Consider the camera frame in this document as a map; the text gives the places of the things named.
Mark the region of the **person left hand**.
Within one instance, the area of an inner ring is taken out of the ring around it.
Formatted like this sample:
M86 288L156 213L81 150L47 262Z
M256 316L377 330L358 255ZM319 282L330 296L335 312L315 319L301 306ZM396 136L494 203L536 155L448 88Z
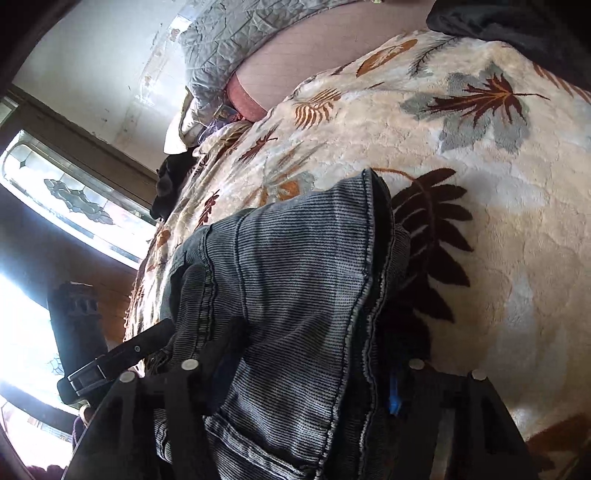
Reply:
M88 426L91 422L95 413L95 409L89 404L83 404L79 409L79 417L81 418L83 424Z

